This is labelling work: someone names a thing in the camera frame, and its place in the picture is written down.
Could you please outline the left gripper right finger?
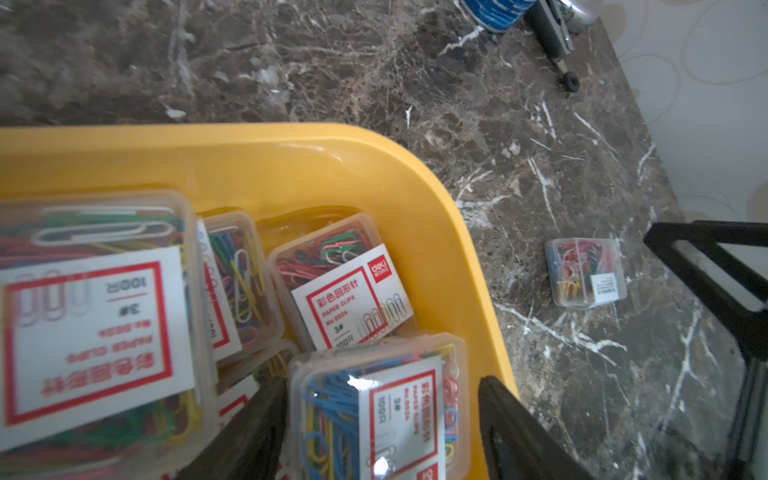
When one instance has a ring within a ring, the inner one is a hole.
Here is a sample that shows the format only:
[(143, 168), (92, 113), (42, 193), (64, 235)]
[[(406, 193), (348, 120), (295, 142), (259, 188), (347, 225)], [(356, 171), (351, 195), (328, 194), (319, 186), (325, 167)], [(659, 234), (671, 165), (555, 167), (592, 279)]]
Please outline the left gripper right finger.
[(490, 479), (592, 479), (498, 378), (480, 380), (478, 406)]

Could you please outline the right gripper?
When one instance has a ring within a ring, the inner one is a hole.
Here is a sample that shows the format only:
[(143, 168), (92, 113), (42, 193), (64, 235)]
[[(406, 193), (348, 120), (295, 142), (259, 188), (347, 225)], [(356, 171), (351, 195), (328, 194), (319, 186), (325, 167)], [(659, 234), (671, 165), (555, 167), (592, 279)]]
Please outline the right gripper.
[[(713, 277), (678, 248), (687, 242), (761, 302), (757, 311), (741, 305)], [(767, 477), (767, 277), (724, 248), (726, 244), (767, 247), (767, 225), (700, 220), (659, 222), (644, 244), (692, 291), (735, 339), (745, 361), (722, 477)]]

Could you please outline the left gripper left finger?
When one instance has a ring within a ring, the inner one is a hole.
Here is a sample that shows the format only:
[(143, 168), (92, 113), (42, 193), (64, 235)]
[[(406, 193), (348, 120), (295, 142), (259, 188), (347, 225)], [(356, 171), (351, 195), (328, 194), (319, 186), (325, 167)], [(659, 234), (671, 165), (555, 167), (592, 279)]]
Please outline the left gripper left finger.
[(284, 378), (264, 384), (178, 479), (273, 479), (287, 427)]

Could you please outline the yellow plastic storage tray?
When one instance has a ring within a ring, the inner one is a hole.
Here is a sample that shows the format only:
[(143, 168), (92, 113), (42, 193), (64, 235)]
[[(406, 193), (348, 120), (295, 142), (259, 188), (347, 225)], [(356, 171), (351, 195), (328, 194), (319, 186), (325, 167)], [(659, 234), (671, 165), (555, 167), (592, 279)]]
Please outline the yellow plastic storage tray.
[(446, 188), (416, 156), (341, 124), (201, 124), (5, 128), (1, 196), (168, 190), (198, 213), (241, 209), (266, 249), (312, 213), (367, 213), (386, 244), (418, 325), (468, 350), (471, 467), (484, 479), (478, 387), (514, 375), (479, 260)]

